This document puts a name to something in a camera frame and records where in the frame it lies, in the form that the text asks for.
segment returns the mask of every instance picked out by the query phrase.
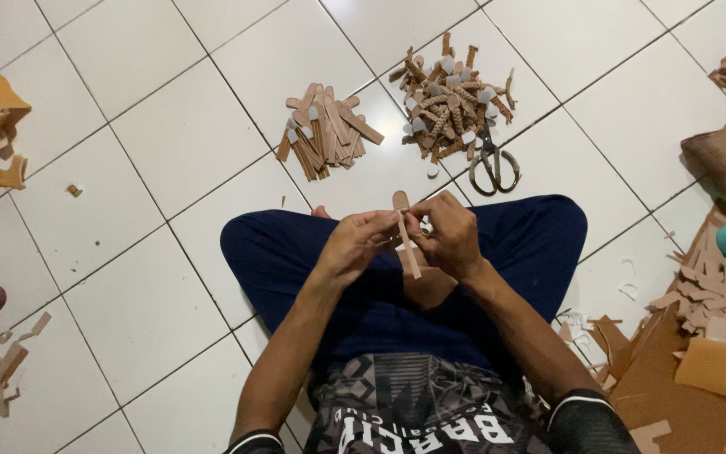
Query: white tile floor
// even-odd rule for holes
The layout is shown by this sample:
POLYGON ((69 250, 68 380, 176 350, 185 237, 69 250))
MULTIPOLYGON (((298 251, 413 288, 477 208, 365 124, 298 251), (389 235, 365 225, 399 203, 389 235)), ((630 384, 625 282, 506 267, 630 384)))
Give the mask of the white tile floor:
MULTIPOLYGON (((725 53, 726 0, 0 0, 0 70, 34 107, 16 140, 27 188, 0 191, 0 330, 54 315, 25 342, 0 454, 222 452, 267 334, 218 235, 283 195, 284 209, 334 216, 387 208, 397 189, 466 205, 568 195, 590 230, 563 309, 623 318, 630 335, 670 280, 664 254, 708 211, 679 141, 726 122, 704 77, 725 53), (509 195, 475 193, 463 155, 428 180, 401 144, 387 74, 410 45, 438 58, 445 30, 459 53, 481 42, 482 78, 516 68, 515 122, 493 128, 523 169, 509 195), (386 140, 307 183, 271 147, 285 98, 310 82, 358 94, 386 140)), ((594 344, 576 352, 605 360, 594 344)), ((289 454, 313 417, 302 397, 281 433, 289 454)))

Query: bare foot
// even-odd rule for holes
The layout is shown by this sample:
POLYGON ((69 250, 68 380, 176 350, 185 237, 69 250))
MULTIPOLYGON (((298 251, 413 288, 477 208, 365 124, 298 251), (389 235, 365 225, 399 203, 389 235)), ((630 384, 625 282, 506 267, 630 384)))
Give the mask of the bare foot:
POLYGON ((310 211, 311 216, 315 217, 322 217, 324 219, 332 219, 328 214, 327 210, 324 208, 323 205, 319 205, 316 209, 310 211))

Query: left hand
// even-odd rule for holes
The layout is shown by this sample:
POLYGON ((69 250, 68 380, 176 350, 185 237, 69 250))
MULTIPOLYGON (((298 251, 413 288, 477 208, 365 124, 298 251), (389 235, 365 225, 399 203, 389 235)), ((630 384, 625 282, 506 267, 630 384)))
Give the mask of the left hand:
POLYGON ((368 211, 340 221, 318 257, 312 276, 341 292, 357 280, 374 256, 397 235, 397 211, 368 211))

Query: navy blue pants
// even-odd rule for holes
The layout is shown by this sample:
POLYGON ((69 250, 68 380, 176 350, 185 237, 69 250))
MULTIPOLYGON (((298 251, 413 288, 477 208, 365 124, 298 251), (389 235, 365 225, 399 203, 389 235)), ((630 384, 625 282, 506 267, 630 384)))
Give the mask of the navy blue pants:
MULTIPOLYGON (((565 297, 587 235, 587 219, 562 195, 470 209, 481 254, 547 321, 565 297)), ((270 332, 284 320, 338 221, 289 211, 258 211, 226 224, 220 246, 270 332)), ((519 369, 495 325, 459 285, 427 311, 402 291, 396 252, 381 253, 340 299, 313 372, 367 353, 419 352, 495 371, 517 383, 519 369)))

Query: hand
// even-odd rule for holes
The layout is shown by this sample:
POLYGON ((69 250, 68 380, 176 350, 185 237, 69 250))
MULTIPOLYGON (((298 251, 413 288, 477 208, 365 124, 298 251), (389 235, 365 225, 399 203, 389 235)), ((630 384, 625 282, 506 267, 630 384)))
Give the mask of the hand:
POLYGON ((484 262, 478 245, 475 215, 449 193, 442 191, 432 199, 418 203, 405 214, 408 236, 424 253, 428 263, 465 283, 484 262), (430 216, 433 234, 422 234, 418 220, 430 216))
POLYGON ((368 211, 340 221, 329 236, 311 276, 341 292, 357 280, 377 253, 391 247, 397 211, 368 211))

